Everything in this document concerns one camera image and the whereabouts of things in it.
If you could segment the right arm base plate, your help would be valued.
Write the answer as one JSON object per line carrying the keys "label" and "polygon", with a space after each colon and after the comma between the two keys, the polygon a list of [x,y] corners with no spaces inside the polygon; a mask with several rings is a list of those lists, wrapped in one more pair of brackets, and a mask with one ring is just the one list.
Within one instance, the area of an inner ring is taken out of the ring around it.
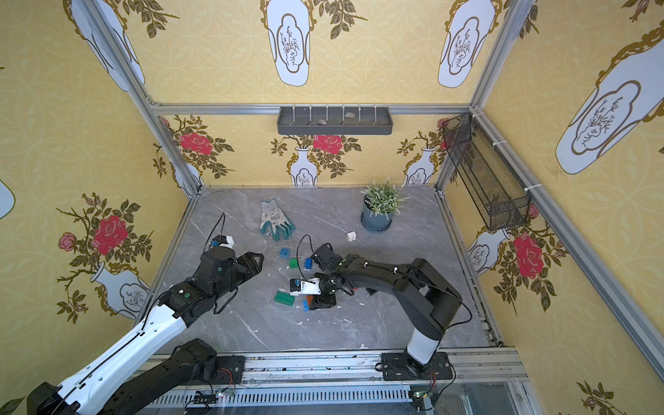
{"label": "right arm base plate", "polygon": [[383,353],[375,369],[383,380],[451,380],[451,363],[446,353],[435,352],[428,363],[420,363],[406,351]]}

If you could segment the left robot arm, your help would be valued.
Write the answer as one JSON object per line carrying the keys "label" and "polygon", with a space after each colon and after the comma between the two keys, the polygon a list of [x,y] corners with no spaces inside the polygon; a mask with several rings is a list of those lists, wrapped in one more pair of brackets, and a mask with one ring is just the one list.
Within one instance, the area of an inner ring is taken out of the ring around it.
{"label": "left robot arm", "polygon": [[27,397],[29,414],[134,414],[174,387],[209,384],[218,372],[216,351],[200,339],[185,343],[167,361],[136,376],[155,352],[179,336],[217,301],[259,275],[265,256],[236,256],[213,247],[195,273],[159,296],[145,318],[99,358],[59,385],[39,385]]}

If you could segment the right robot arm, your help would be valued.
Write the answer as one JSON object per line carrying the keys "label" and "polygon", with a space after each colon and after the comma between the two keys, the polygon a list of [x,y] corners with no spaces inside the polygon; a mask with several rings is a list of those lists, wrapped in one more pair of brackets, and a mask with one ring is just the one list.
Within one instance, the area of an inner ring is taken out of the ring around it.
{"label": "right robot arm", "polygon": [[339,292],[353,296],[359,289],[395,297],[413,325],[406,355],[422,367],[431,362],[463,306],[461,294],[425,259],[390,265],[356,254],[342,257],[330,244],[324,244],[313,252],[311,260],[320,269],[315,274],[311,309],[331,308]]}

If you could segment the green 2x4 brick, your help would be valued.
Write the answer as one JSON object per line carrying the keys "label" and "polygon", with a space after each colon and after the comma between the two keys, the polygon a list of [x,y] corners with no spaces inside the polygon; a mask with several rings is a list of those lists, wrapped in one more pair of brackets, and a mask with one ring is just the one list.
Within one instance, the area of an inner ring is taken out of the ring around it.
{"label": "green 2x4 brick", "polygon": [[292,307],[295,303],[295,297],[291,296],[286,292],[277,292],[274,296],[274,301],[277,304],[282,304],[288,307]]}

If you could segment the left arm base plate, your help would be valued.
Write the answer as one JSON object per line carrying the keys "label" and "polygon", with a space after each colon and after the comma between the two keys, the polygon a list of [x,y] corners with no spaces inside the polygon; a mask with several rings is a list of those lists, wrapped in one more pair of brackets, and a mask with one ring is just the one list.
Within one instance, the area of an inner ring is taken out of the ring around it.
{"label": "left arm base plate", "polygon": [[225,385],[238,387],[242,382],[242,376],[246,365],[245,356],[217,356],[214,363],[206,363],[198,373],[190,375],[178,386],[193,385]]}

